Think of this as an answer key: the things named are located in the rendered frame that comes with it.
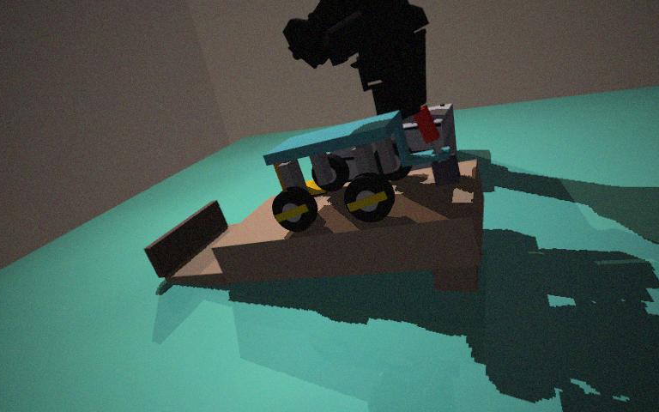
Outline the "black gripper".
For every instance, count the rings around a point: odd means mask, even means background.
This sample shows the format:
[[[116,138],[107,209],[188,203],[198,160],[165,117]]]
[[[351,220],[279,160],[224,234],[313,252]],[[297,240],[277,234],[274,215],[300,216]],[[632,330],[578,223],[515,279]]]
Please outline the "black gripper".
[[[361,52],[350,66],[376,74],[410,115],[419,113],[426,104],[423,8],[408,0],[337,2],[346,18],[327,30],[323,43],[332,65]]]

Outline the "red-headed grey pin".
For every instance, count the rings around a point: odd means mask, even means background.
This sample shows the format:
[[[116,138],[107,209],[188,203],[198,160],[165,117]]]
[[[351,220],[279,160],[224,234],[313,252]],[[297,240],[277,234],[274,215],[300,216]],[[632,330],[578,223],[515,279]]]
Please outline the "red-headed grey pin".
[[[432,116],[427,106],[421,107],[420,112],[414,115],[414,118],[420,128],[420,132],[424,137],[425,142],[431,144],[434,154],[442,153],[443,151],[437,140],[439,137],[438,129],[432,120]]]

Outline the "brown wooden ramp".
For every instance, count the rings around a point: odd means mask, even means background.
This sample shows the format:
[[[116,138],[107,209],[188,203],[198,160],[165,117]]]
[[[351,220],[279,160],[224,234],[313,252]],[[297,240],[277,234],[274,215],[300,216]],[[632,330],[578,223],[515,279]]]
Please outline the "brown wooden ramp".
[[[435,290],[477,292],[484,193],[477,159],[456,153],[390,181],[395,202],[381,221],[352,216],[350,182],[314,196],[317,218],[303,232],[275,219],[269,197],[227,225],[212,201],[143,248],[167,282],[225,285],[432,270]]]

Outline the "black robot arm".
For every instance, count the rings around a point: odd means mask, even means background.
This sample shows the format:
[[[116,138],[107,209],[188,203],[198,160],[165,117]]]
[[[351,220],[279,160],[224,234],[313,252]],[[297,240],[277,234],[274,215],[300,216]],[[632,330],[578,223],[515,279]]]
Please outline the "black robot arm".
[[[307,20],[290,19],[283,31],[293,58],[302,58],[313,69],[329,59],[323,47],[327,30],[346,18],[337,0],[319,1]],[[372,90],[377,115],[401,110],[402,119],[411,116],[383,82],[368,86],[369,82],[380,81],[376,74],[362,69],[359,73],[364,92]]]

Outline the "small wheeled trolley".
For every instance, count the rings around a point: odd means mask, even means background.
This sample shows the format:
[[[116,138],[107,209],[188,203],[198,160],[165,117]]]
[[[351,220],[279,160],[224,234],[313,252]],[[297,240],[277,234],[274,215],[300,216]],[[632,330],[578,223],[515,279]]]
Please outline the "small wheeled trolley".
[[[395,140],[391,140],[394,132]],[[372,151],[371,142],[377,150]],[[263,155],[266,165],[278,166],[286,189],[272,203],[277,222],[292,232],[305,231],[317,218],[317,202],[308,191],[298,159],[309,156],[311,175],[325,191],[338,191],[348,181],[348,164],[336,154],[326,154],[353,147],[359,175],[348,185],[344,202],[349,213],[360,221],[383,220],[395,202],[393,186],[388,181],[405,178],[413,165],[450,158],[450,146],[442,153],[433,149],[414,153],[408,146],[401,110],[317,130],[288,138]]]

